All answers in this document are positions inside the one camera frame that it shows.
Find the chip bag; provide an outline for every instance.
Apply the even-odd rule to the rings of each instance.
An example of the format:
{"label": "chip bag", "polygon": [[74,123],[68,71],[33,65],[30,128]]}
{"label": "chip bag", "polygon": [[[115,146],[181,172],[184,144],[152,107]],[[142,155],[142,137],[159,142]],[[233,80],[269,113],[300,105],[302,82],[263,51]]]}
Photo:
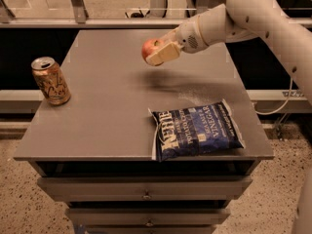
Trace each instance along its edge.
{"label": "chip bag", "polygon": [[225,100],[152,115],[157,124],[153,160],[245,147]]}

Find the black wall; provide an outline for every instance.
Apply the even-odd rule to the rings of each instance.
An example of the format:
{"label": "black wall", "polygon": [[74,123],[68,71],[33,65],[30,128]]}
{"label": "black wall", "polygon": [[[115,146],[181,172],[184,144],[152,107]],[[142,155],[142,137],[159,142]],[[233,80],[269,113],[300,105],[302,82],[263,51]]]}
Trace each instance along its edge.
{"label": "black wall", "polygon": [[260,38],[226,46],[246,89],[281,90],[290,87],[290,76]]}
{"label": "black wall", "polygon": [[0,29],[0,90],[38,89],[33,60],[52,57],[62,64],[78,29]]}
{"label": "black wall", "polygon": [[312,16],[311,0],[277,0],[277,2],[291,18],[311,18]]}

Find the beer can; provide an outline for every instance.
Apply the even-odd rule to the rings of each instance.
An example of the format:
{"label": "beer can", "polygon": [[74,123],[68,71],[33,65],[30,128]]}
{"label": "beer can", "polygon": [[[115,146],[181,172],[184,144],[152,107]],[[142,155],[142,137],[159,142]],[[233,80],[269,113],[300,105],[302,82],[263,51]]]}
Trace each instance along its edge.
{"label": "beer can", "polygon": [[49,104],[61,105],[70,99],[70,92],[58,63],[49,57],[31,63],[32,74]]}

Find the apple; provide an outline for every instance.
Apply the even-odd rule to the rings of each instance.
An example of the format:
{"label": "apple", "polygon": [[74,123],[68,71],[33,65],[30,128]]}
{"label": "apple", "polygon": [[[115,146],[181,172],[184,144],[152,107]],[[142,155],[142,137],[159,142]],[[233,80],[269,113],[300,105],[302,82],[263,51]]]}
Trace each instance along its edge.
{"label": "apple", "polygon": [[146,61],[147,57],[160,49],[163,44],[164,41],[158,38],[152,38],[144,42],[141,51],[143,59]]}

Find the gray cabinet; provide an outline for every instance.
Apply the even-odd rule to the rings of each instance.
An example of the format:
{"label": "gray cabinet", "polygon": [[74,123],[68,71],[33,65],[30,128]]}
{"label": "gray cabinet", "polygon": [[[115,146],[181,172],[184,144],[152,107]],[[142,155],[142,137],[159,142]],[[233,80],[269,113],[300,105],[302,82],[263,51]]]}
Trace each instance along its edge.
{"label": "gray cabinet", "polygon": [[[254,168],[273,158],[224,44],[146,66],[142,43],[167,32],[81,30],[61,67],[72,98],[58,107],[43,100],[19,145],[15,159],[29,162],[41,176],[38,185],[67,204],[77,233],[213,233]],[[152,160],[156,126],[148,108],[223,98],[245,149]]]}

